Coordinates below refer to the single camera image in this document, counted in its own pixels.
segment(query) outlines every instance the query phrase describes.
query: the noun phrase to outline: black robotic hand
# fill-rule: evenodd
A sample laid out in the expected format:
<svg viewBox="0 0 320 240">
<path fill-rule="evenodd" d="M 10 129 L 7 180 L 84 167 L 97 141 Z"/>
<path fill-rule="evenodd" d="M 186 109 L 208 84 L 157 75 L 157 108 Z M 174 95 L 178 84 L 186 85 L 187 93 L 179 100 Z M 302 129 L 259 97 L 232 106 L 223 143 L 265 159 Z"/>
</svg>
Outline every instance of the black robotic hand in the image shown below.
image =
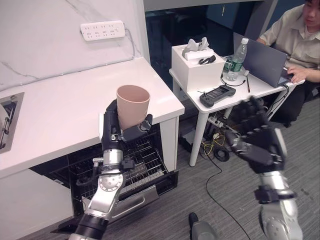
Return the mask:
<svg viewBox="0 0 320 240">
<path fill-rule="evenodd" d="M 149 132 L 152 126 L 152 119 L 153 116 L 148 114 L 140 124 L 121 131 L 118 120 L 117 100 L 113 100 L 106 108 L 103 115 L 103 135 L 101 138 L 102 150 L 122 150 L 121 142 L 130 142 Z"/>
<path fill-rule="evenodd" d="M 283 170 L 287 151 L 281 132 L 270 125 L 258 101 L 253 96 L 248 102 L 242 101 L 235 116 L 241 137 L 225 131 L 231 150 L 247 161 L 256 174 Z"/>
</svg>

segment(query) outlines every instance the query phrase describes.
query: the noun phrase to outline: remote controller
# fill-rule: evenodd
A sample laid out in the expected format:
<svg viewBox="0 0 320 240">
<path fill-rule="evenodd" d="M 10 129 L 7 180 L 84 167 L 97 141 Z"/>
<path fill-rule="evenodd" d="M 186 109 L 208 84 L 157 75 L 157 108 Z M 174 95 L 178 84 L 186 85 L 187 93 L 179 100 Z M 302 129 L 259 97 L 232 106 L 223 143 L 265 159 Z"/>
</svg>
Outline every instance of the remote controller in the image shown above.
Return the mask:
<svg viewBox="0 0 320 240">
<path fill-rule="evenodd" d="M 221 85 L 212 91 L 204 92 L 200 96 L 200 102 L 207 108 L 211 108 L 216 102 L 231 97 L 236 93 L 236 90 L 227 85 Z"/>
</svg>

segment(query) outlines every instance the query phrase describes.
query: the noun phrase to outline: person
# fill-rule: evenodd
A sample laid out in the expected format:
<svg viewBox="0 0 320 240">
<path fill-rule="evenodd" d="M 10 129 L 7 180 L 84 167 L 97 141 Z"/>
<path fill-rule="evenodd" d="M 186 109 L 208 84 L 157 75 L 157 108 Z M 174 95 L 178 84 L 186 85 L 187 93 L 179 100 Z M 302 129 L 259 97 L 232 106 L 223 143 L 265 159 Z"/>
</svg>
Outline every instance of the person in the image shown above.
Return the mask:
<svg viewBox="0 0 320 240">
<path fill-rule="evenodd" d="M 257 42 L 274 45 L 287 54 L 285 67 L 288 74 L 293 74 L 292 83 L 306 80 L 295 87 L 271 119 L 289 127 L 320 83 L 320 0 L 306 0 L 305 4 L 286 11 Z M 276 97 L 269 97 L 267 102 Z"/>
</svg>

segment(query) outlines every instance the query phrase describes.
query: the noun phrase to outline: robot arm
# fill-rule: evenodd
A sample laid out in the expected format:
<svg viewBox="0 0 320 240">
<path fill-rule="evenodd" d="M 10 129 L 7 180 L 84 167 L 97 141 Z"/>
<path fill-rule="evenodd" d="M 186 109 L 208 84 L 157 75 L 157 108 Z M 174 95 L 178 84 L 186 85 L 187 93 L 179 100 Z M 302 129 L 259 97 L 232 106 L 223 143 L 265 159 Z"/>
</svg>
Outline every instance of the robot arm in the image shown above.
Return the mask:
<svg viewBox="0 0 320 240">
<path fill-rule="evenodd" d="M 142 137 L 148 133 L 151 124 L 152 115 L 148 114 L 142 123 L 122 132 L 118 121 L 117 101 L 114 100 L 107 107 L 99 123 L 103 157 L 93 159 L 93 174 L 90 180 L 97 180 L 98 187 L 69 240 L 102 239 L 118 202 L 120 190 L 125 184 L 123 169 L 133 168 L 130 159 L 123 161 L 122 143 Z"/>
<path fill-rule="evenodd" d="M 231 150 L 260 177 L 261 185 L 254 194 L 261 204 L 263 232 L 269 240 L 302 240 L 296 194 L 282 173 L 287 150 L 280 130 L 270 125 L 253 97 L 240 104 L 236 115 L 241 137 L 229 130 L 225 131 L 225 137 Z"/>
</svg>

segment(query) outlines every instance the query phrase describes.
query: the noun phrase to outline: laptop screen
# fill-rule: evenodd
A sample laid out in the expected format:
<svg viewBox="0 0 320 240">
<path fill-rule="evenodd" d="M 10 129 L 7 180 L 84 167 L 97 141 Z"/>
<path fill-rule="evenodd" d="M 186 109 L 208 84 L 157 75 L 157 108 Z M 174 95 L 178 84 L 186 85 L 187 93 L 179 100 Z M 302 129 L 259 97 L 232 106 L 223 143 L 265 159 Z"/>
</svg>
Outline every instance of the laptop screen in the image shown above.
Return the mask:
<svg viewBox="0 0 320 240">
<path fill-rule="evenodd" d="M 233 33 L 234 51 L 241 44 L 242 38 L 244 36 Z M 243 67 L 255 77 L 277 88 L 286 60 L 287 54 L 284 52 L 249 39 Z"/>
</svg>

